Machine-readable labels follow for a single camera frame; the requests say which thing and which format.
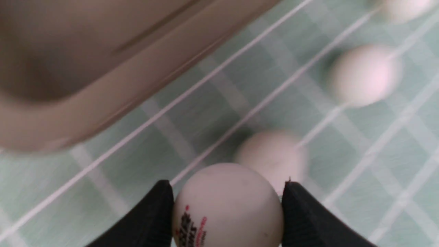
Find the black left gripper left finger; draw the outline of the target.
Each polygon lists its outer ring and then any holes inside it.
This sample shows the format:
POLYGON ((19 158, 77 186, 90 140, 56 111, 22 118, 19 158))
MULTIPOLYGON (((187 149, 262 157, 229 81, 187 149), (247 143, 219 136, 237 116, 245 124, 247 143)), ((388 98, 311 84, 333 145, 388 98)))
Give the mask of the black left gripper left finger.
POLYGON ((159 180, 146 196, 88 247, 170 247, 173 188, 159 180))

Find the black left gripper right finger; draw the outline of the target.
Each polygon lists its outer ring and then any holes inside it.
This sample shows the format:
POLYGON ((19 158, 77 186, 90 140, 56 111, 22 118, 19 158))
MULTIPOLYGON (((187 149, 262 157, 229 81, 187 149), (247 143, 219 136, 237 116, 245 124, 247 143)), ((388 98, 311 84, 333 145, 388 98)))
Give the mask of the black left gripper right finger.
POLYGON ((283 247, 375 247, 295 181, 284 186, 283 247))

